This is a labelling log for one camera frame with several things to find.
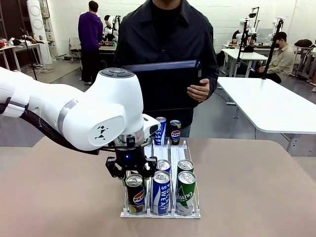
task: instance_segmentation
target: black hair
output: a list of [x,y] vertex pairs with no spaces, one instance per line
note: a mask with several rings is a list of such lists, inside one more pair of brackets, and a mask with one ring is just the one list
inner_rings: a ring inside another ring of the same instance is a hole
[[106,15],[106,16],[104,17],[104,20],[105,20],[105,21],[108,21],[109,18],[110,18],[110,15]]
[[91,11],[98,12],[99,4],[97,4],[95,1],[90,1],[89,8]]
[[287,34],[285,32],[276,33],[275,39],[276,40],[284,40],[286,42]]

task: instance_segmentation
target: white tower fan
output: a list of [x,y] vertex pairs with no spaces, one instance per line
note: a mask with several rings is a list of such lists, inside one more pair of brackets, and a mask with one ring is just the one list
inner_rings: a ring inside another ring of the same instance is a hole
[[33,34],[35,34],[37,37],[41,36],[44,41],[44,44],[40,44],[40,50],[44,64],[50,64],[52,63],[52,61],[44,28],[43,18],[41,16],[40,2],[39,0],[28,0],[27,7]]

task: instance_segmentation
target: can dispenser rack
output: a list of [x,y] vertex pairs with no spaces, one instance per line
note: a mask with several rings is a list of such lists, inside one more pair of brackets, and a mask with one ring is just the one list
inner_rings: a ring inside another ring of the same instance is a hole
[[170,200],[169,200],[169,209],[168,214],[159,216],[153,213],[153,179],[150,178],[147,180],[147,194],[145,196],[145,209],[143,214],[132,214],[129,211],[128,205],[128,195],[127,189],[125,189],[125,202],[123,207],[123,212],[121,213],[121,217],[130,217],[130,218],[184,218],[184,219],[200,219],[200,206],[199,206],[199,196],[198,196],[198,183],[196,182],[196,189],[194,193],[194,202],[192,208],[192,213],[187,216],[182,216],[177,214],[176,210],[176,185],[177,185],[177,167],[178,162],[183,159],[188,159],[192,161],[190,149],[188,146],[188,141],[185,139],[183,141],[183,145],[172,146],[170,141],[168,140],[167,145],[165,146],[156,146],[152,143],[151,146],[147,146],[145,148],[145,154],[147,157],[157,157],[158,160],[165,159],[171,163],[170,170],[170,178],[171,178],[171,186],[170,189]]

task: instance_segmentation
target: green can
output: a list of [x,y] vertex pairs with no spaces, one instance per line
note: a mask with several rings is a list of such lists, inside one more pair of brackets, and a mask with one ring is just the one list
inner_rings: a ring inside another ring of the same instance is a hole
[[196,176],[190,171],[182,171],[178,175],[176,210],[179,215],[192,214],[196,180]]
[[193,173],[193,171],[194,171],[193,162],[188,160],[188,159],[183,159],[183,160],[179,161],[177,174],[179,175],[182,171],[190,171]]

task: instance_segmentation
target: pepsi logo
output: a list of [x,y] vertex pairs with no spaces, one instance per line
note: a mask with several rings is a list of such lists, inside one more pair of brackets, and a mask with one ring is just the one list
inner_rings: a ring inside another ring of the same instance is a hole
[[172,137],[173,140],[178,140],[178,139],[180,139],[180,131],[173,131],[173,132],[171,133],[171,137]]
[[144,203],[144,190],[142,190],[139,194],[137,194],[134,198],[133,201],[136,205],[141,205]]

